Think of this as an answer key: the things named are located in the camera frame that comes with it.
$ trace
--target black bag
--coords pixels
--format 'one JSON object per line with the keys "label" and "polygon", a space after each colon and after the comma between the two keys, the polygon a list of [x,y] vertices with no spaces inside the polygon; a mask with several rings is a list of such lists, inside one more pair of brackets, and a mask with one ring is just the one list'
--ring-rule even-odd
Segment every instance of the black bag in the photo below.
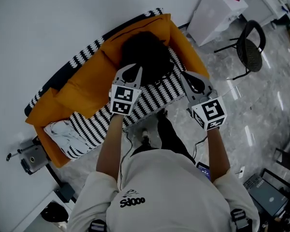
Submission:
{"label": "black bag", "polygon": [[68,221],[68,212],[60,204],[51,202],[41,212],[41,216],[48,222],[64,222]]}
{"label": "black bag", "polygon": [[137,33],[123,43],[121,68],[134,63],[143,68],[141,86],[160,84],[174,67],[168,47],[150,31]]}

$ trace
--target black pants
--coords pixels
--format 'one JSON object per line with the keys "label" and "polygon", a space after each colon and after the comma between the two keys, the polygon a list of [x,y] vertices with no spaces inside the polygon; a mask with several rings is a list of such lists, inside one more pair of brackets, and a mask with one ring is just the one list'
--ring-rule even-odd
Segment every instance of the black pants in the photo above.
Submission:
{"label": "black pants", "polygon": [[[182,154],[188,157],[193,162],[193,164],[195,164],[195,160],[188,153],[185,145],[176,135],[176,132],[174,131],[171,122],[166,117],[162,117],[159,119],[158,133],[162,141],[162,147],[161,147],[162,149],[168,149],[177,154]],[[155,148],[151,147],[151,145],[143,144],[134,151],[132,156],[143,151],[154,150],[154,149]]]}

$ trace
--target laptop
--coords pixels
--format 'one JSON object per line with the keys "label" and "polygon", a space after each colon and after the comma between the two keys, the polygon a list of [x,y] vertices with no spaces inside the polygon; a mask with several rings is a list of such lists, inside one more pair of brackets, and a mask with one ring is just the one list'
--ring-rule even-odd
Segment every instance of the laptop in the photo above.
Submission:
{"label": "laptop", "polygon": [[256,207],[261,207],[272,217],[277,216],[288,201],[287,197],[257,174],[248,179],[244,183],[244,187]]}

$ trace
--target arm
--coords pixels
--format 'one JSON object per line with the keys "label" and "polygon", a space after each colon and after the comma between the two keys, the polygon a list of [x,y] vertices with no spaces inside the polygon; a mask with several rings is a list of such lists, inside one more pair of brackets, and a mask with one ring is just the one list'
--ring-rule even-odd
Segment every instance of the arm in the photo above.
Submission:
{"label": "arm", "polygon": [[211,180],[230,206],[230,211],[242,209],[252,219],[253,231],[258,231],[260,218],[250,195],[237,176],[230,170],[227,152],[218,128],[207,132],[209,148],[209,171]]}
{"label": "arm", "polygon": [[211,181],[222,177],[230,169],[227,152],[218,128],[207,131],[208,151],[209,151],[209,172]]}
{"label": "arm", "polygon": [[121,153],[121,134],[124,116],[115,115],[109,125],[97,162],[97,172],[118,179]]}
{"label": "arm", "polygon": [[118,194],[122,115],[115,115],[109,125],[96,172],[91,173],[70,215],[67,231],[88,231],[92,221],[106,222],[106,210]]}

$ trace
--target person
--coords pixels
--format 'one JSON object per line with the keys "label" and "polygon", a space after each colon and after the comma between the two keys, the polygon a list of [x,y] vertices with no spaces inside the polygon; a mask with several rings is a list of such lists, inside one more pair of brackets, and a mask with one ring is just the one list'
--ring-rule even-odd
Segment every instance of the person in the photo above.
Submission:
{"label": "person", "polygon": [[259,228],[251,197],[230,170],[219,129],[207,132],[211,181],[176,135],[166,110],[158,113],[162,149],[148,135],[132,154],[117,187],[124,117],[114,115],[91,173],[71,213],[69,232],[227,232],[235,231],[231,211],[242,209]]}

